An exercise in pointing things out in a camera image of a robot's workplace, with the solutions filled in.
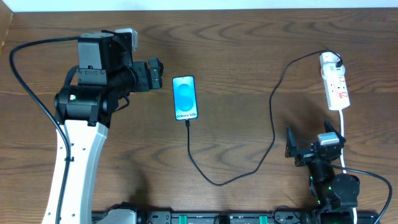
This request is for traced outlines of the blue Galaxy smartphone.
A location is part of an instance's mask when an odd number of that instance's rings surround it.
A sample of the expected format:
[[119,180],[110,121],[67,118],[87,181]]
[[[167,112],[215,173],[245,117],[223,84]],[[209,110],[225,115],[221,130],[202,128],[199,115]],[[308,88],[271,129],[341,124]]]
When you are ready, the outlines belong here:
[[192,75],[172,79],[175,119],[183,121],[198,118],[195,79]]

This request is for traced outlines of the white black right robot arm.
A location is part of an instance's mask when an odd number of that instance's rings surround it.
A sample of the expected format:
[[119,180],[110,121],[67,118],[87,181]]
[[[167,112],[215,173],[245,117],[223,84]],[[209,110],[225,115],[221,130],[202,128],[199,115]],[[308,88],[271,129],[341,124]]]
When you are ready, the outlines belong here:
[[297,167],[308,167],[310,190],[319,203],[303,222],[350,223],[358,206],[360,180],[355,175],[335,173],[331,162],[341,156],[346,139],[328,120],[324,127],[325,132],[308,149],[299,149],[292,130],[286,128],[285,157],[293,157]]

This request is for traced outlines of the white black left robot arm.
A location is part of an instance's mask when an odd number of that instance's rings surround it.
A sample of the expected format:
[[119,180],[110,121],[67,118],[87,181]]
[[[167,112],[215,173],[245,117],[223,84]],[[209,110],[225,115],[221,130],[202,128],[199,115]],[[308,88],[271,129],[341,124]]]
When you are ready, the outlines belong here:
[[79,36],[79,64],[54,99],[60,130],[43,223],[91,223],[96,170],[118,101],[162,88],[159,59],[133,61],[137,41],[134,29]]

